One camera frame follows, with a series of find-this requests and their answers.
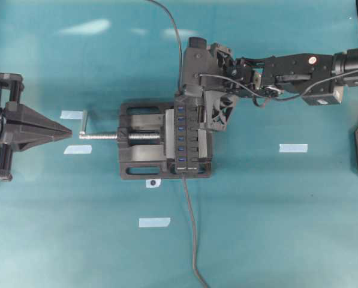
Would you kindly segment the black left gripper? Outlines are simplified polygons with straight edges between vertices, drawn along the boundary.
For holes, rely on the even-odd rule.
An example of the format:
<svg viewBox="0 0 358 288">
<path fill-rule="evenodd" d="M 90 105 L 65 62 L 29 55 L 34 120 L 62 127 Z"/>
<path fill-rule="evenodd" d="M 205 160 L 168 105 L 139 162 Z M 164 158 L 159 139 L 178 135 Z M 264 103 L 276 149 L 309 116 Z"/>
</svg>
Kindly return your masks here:
<svg viewBox="0 0 358 288">
<path fill-rule="evenodd" d="M 9 102 L 1 104 L 2 91 L 10 92 Z M 72 131 L 43 116 L 24 104 L 20 104 L 20 96 L 24 90 L 23 77 L 19 74 L 0 73 L 0 181 L 11 181 L 11 162 L 14 152 L 23 152 L 30 148 L 70 138 Z M 47 133 L 4 133 L 6 120 L 9 124 L 18 124 L 25 128 L 39 128 Z"/>
</svg>

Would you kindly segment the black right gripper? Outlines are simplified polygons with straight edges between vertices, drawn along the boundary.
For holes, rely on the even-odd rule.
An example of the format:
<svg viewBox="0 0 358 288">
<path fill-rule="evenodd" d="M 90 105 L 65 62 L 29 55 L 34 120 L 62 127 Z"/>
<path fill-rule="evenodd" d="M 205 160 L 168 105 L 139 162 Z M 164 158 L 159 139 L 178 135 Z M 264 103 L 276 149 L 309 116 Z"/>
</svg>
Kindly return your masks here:
<svg viewBox="0 0 358 288">
<path fill-rule="evenodd" d="M 218 43 L 211 44 L 207 70 L 201 77 L 204 98 L 204 127 L 210 131 L 224 131 L 233 109 L 241 98 L 251 99 L 261 107 L 257 97 L 261 77 L 254 67 L 255 59 L 233 58 L 230 48 Z"/>
</svg>

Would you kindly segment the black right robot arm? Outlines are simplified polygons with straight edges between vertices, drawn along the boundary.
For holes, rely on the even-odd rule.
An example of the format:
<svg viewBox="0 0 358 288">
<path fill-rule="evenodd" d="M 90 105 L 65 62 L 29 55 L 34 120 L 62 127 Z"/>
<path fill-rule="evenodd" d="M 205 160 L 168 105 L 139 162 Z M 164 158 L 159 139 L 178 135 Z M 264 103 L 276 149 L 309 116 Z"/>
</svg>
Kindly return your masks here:
<svg viewBox="0 0 358 288">
<path fill-rule="evenodd" d="M 195 58 L 188 77 L 201 89 L 205 107 L 199 121 L 210 131 L 225 130 L 239 98 L 259 108 L 298 98 L 310 106 L 333 105 L 341 104 L 345 87 L 358 86 L 358 49 L 234 58 L 230 49 L 215 44 Z"/>
</svg>

